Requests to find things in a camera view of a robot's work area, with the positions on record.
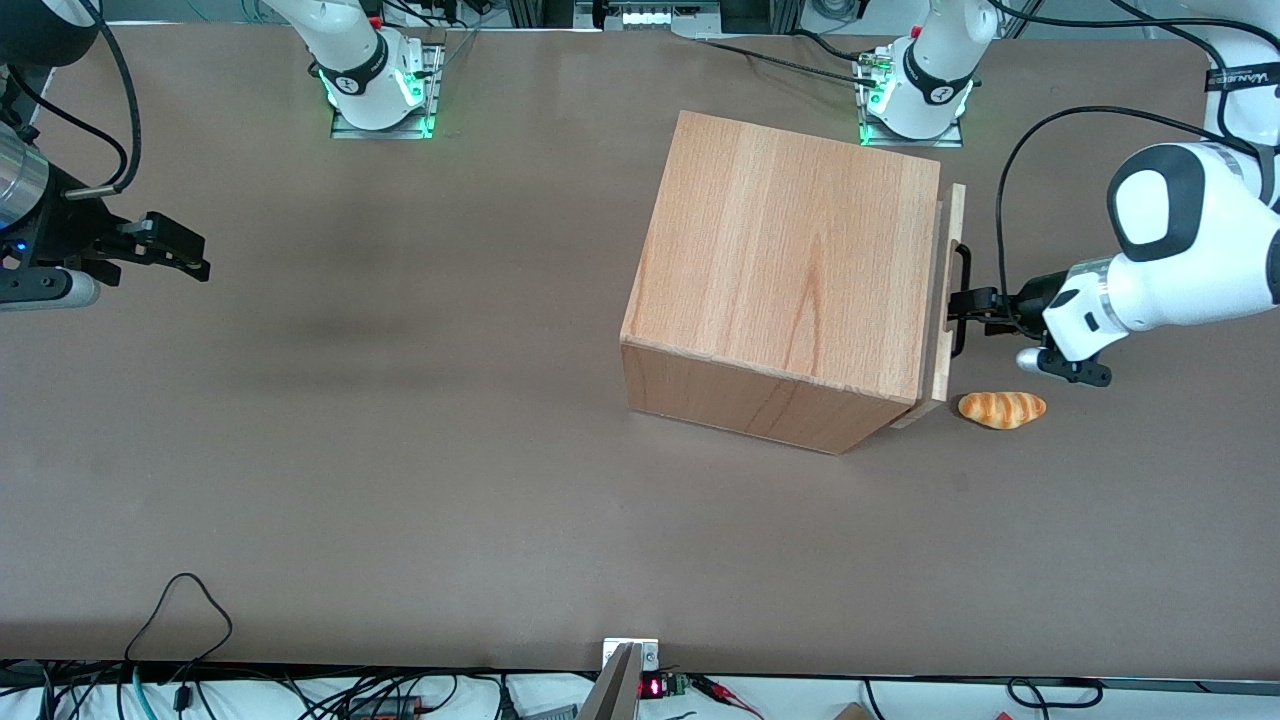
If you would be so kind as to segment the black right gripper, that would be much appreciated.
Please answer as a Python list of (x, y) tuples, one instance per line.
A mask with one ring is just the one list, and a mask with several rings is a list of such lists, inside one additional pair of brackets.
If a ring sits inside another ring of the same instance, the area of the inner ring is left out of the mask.
[(137, 222), (110, 213), (101, 199), (69, 201), (68, 190), (84, 184), (50, 167), (46, 188), (35, 209), (3, 231), (1, 290), (70, 291), (73, 272), (91, 281), (119, 286), (122, 263), (165, 266), (197, 282), (209, 282), (205, 238), (163, 213)]

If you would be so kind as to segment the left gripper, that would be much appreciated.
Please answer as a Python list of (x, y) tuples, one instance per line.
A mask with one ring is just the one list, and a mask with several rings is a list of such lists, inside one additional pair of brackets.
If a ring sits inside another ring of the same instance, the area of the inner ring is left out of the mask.
[(1007, 315), (1020, 313), (1020, 323), (1051, 340), (1069, 361), (1093, 359), (1110, 345), (1125, 340), (1108, 291), (1108, 263), (1078, 263), (1066, 272), (1028, 281), (1016, 297), (998, 288), (970, 288), (950, 295), (947, 320), (956, 332), (969, 324), (982, 333), (1020, 333)]

